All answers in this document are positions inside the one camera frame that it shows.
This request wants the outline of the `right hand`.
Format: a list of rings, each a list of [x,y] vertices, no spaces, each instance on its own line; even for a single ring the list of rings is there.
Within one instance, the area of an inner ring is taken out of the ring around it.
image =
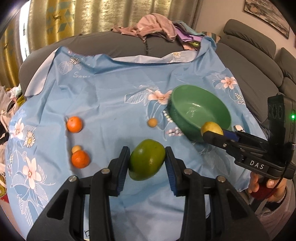
[[[272,180],[269,179],[265,183],[265,186],[268,189],[268,193],[272,192],[273,195],[268,198],[268,202],[279,202],[283,197],[285,196],[286,193],[286,185],[287,185],[287,179],[278,179],[278,180]],[[260,189],[260,184],[259,183],[259,175],[251,172],[250,173],[250,182],[248,185],[248,193],[256,193]]]

